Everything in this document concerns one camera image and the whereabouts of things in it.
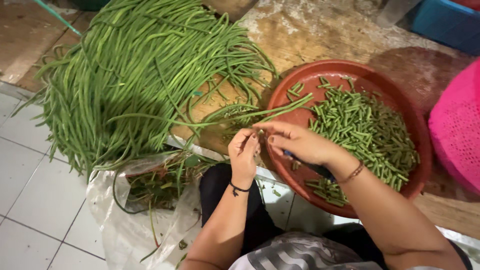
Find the black pants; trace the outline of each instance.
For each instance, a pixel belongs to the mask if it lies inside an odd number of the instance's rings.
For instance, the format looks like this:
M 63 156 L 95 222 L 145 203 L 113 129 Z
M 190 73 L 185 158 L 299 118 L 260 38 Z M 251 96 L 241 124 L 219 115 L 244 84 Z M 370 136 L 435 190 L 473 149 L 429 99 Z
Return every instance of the black pants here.
M 202 227 L 212 215 L 232 177 L 230 164 L 218 164 L 208 169 L 200 181 Z M 245 255 L 284 231 L 276 227 L 265 209 L 257 182 L 253 181 L 248 194 L 247 220 L 241 254 Z
M 202 204 L 202 227 L 212 215 L 225 192 L 232 177 L 230 164 L 218 164 L 208 169 L 200 181 L 200 201 Z M 264 242 L 281 235 L 284 231 L 276 227 L 262 203 L 260 190 L 256 181 L 248 195 L 247 220 L 243 237 L 241 254 L 245 255 Z M 384 257 L 372 238 L 362 225 L 357 223 L 346 224 L 323 234 L 323 237 L 345 245 L 355 251 L 364 261 L 374 261 L 380 267 L 388 270 Z M 472 265 L 467 255 L 456 244 L 450 241 L 460 255 L 467 270 Z

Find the left hand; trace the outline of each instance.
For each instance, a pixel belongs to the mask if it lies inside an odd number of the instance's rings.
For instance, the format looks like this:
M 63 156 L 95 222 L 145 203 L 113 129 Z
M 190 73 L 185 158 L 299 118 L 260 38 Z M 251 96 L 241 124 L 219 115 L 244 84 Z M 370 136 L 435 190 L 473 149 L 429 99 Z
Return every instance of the left hand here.
M 249 189 L 257 174 L 254 158 L 260 153 L 258 135 L 253 129 L 243 128 L 233 137 L 228 145 L 228 155 L 232 165 L 232 183 Z

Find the knee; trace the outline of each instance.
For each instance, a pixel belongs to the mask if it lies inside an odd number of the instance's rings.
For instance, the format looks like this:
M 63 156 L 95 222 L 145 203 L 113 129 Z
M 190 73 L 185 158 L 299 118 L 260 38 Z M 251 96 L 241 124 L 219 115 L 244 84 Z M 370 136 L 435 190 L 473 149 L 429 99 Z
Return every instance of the knee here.
M 225 191 L 232 178 L 230 164 L 220 163 L 210 167 L 200 180 L 200 193 L 205 195 Z

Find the brown leather bracelet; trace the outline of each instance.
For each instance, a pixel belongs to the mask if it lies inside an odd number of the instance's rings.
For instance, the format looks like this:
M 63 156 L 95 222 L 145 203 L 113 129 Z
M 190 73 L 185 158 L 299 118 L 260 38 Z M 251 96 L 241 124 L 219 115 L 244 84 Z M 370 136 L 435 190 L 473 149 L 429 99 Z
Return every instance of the brown leather bracelet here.
M 350 182 L 355 176 L 360 174 L 361 170 L 363 170 L 364 167 L 365 167 L 365 164 L 363 163 L 363 161 L 360 160 L 360 165 L 358 166 L 357 169 L 355 169 L 345 180 L 341 182 L 340 181 L 337 181 L 337 182 L 340 184 L 346 184 Z

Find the pink basket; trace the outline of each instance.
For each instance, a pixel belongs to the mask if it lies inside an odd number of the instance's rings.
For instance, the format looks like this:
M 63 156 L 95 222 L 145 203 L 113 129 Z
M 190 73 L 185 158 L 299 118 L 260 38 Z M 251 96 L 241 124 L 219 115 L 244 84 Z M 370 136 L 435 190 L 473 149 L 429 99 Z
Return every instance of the pink basket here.
M 480 58 L 453 79 L 428 124 L 440 162 L 458 182 L 480 194 Z

